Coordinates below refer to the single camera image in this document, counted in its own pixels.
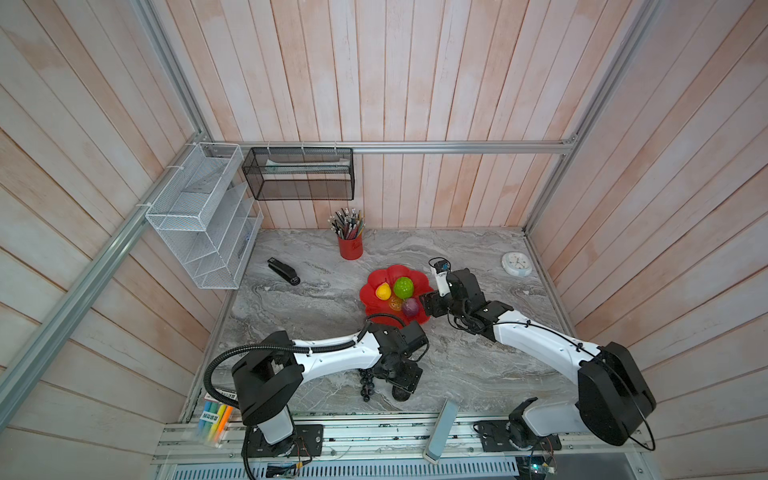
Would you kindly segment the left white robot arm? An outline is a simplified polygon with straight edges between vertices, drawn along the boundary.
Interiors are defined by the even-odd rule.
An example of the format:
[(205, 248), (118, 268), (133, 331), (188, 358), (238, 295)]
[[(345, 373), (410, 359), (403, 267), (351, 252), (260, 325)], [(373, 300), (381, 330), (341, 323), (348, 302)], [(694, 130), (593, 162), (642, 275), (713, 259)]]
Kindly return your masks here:
[(352, 370), (364, 370), (407, 400), (423, 369), (418, 361), (429, 348), (418, 323), (394, 327), (368, 322), (361, 331), (326, 340), (292, 340), (275, 332), (247, 352), (231, 369), (242, 423), (269, 446), (295, 436), (289, 402), (303, 384)]

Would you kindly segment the purple fake fruit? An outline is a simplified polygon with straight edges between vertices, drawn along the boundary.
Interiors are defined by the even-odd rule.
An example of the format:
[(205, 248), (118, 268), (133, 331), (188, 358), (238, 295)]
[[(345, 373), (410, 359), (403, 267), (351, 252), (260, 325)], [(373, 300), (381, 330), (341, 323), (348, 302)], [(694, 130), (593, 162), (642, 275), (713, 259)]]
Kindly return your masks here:
[(403, 301), (402, 312), (406, 318), (412, 319), (419, 315), (420, 304), (416, 298), (409, 298)]

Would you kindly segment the red flower-shaped fruit bowl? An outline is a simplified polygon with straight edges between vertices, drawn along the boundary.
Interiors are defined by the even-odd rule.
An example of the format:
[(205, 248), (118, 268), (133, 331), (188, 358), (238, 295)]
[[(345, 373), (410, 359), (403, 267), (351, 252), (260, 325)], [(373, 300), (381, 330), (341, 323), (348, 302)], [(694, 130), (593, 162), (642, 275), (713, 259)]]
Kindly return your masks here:
[[(392, 293), (392, 297), (388, 301), (381, 301), (375, 296), (375, 289), (383, 282), (390, 284), (391, 289), (395, 280), (401, 276), (410, 277), (415, 285), (415, 291), (412, 298), (416, 298), (420, 304), (420, 313), (417, 317), (409, 319), (406, 318), (402, 312), (402, 304), (404, 300), (399, 299)], [(399, 327), (400, 323), (409, 324), (412, 322), (418, 322), (419, 324), (426, 323), (430, 316), (424, 310), (419, 297), (423, 294), (432, 291), (430, 281), (427, 276), (417, 270), (410, 269), (404, 265), (392, 265), (386, 269), (379, 269), (373, 271), (359, 291), (360, 301), (363, 303), (365, 312), (367, 315), (373, 314), (389, 314), (397, 317), (397, 320), (390, 317), (374, 318), (374, 321), (381, 324), (391, 325)]]

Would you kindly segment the green bumpy fake fruit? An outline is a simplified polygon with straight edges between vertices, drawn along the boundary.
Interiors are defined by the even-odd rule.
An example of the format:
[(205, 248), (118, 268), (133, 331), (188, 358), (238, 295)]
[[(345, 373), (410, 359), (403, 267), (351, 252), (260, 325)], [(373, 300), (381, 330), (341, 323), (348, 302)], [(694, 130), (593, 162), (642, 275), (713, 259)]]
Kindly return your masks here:
[(395, 280), (392, 285), (392, 293), (401, 300), (408, 300), (413, 297), (415, 285), (408, 276), (401, 276)]

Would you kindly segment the yellow fake pear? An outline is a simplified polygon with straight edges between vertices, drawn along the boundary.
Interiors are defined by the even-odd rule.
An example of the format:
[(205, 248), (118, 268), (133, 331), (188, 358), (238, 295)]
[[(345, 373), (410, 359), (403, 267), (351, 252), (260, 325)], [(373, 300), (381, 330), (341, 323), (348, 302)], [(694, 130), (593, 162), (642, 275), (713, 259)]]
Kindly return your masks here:
[(375, 296), (381, 301), (388, 301), (392, 297), (392, 289), (389, 283), (383, 282), (375, 289)]

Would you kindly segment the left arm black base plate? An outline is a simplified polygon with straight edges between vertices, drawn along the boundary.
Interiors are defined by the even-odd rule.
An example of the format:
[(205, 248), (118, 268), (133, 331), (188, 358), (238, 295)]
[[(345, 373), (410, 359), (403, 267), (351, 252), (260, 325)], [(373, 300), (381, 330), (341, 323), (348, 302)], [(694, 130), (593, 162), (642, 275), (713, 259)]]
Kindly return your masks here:
[(307, 424), (294, 427), (292, 435), (270, 444), (261, 430), (250, 427), (246, 431), (241, 455), (251, 458), (296, 457), (314, 458), (320, 456), (323, 445), (324, 426)]

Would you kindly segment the dark fake avocado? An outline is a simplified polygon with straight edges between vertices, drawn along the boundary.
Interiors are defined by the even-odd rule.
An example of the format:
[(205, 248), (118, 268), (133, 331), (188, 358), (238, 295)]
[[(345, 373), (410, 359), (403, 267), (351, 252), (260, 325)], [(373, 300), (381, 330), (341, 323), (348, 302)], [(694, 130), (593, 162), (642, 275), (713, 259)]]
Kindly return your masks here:
[(392, 386), (392, 397), (397, 402), (405, 402), (408, 401), (411, 397), (412, 393), (404, 388), (401, 388), (399, 386), (393, 385)]

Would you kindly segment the dark fake grape bunch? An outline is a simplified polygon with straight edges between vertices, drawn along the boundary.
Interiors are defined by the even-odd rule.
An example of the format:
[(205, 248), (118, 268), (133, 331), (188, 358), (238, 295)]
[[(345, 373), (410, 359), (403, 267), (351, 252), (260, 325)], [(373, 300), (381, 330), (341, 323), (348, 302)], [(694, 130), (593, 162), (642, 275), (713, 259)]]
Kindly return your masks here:
[(371, 369), (359, 369), (361, 390), (360, 395), (365, 402), (369, 402), (375, 393), (374, 374)]

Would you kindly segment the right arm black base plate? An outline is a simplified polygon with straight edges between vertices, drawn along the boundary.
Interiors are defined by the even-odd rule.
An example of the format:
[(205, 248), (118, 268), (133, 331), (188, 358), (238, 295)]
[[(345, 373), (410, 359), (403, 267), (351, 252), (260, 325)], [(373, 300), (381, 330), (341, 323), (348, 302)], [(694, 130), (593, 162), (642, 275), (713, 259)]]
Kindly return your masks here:
[(559, 451), (562, 442), (558, 435), (536, 436), (524, 423), (509, 420), (484, 420), (473, 424), (484, 452)]

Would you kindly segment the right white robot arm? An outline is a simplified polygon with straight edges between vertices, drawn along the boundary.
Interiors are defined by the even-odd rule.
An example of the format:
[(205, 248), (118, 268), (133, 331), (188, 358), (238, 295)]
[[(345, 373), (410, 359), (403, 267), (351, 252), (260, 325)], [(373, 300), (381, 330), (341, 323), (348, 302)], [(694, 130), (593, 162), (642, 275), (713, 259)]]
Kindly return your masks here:
[(612, 446), (631, 440), (647, 426), (657, 402), (629, 350), (610, 342), (600, 346), (553, 330), (514, 307), (488, 300), (474, 274), (454, 271), (449, 261), (430, 266), (436, 290), (424, 294), (427, 315), (445, 316), (471, 335), (520, 350), (547, 364), (577, 388), (574, 397), (519, 404), (504, 426), (508, 443), (533, 450), (561, 433), (588, 432)]

